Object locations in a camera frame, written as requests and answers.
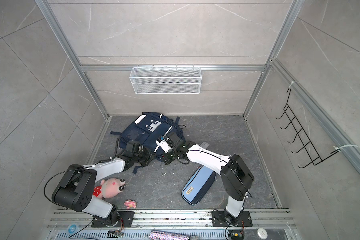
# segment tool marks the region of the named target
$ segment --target navy blue backpack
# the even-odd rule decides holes
[[[110,132],[110,134],[120,135],[121,148],[127,146],[127,142],[131,140],[139,141],[144,147],[151,152],[157,154],[156,158],[163,161],[162,154],[164,150],[157,145],[156,141],[162,136],[166,136],[171,132],[185,141],[183,136],[183,129],[178,125],[180,117],[175,121],[160,113],[143,112],[133,123],[131,123],[123,132]]]

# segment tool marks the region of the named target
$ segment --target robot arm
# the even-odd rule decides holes
[[[245,197],[254,181],[241,157],[235,154],[231,157],[220,155],[192,141],[184,142],[174,132],[158,139],[158,145],[165,151],[163,158],[166,165],[175,159],[186,159],[204,165],[221,176],[229,195],[224,220],[236,225],[240,220]],[[112,227],[119,217],[117,207],[93,196],[95,182],[125,171],[135,163],[147,166],[154,158],[155,154],[143,148],[139,142],[130,141],[125,151],[114,158],[94,165],[73,164],[53,192],[52,201],[77,212],[98,216],[103,225]]]
[[[169,134],[161,142],[166,152],[164,159],[169,164],[174,159],[184,158],[208,167],[221,176],[228,204],[225,208],[225,220],[235,224],[243,209],[244,200],[254,177],[240,156],[224,156],[208,151],[192,141],[184,142],[175,133]]]

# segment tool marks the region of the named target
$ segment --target white wire mesh basket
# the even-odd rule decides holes
[[[136,94],[200,93],[199,67],[134,67],[129,76]]]

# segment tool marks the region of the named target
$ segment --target white cable tie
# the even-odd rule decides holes
[[[88,167],[94,167],[95,165],[93,164],[87,164],[87,165],[83,165],[83,168],[88,168]]]
[[[298,83],[298,82],[292,81],[288,88],[291,88],[292,84],[294,84],[294,83]]]
[[[359,146],[357,146],[355,144],[346,144],[346,145],[343,145],[341,147],[335,147],[335,146],[333,146],[333,147],[335,148],[335,150],[339,150],[339,149],[341,149],[343,147],[359,147]]]

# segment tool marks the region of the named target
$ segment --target red polka dot dress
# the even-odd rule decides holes
[[[95,187],[93,189],[93,195],[97,197],[99,194],[101,194],[101,186]]]

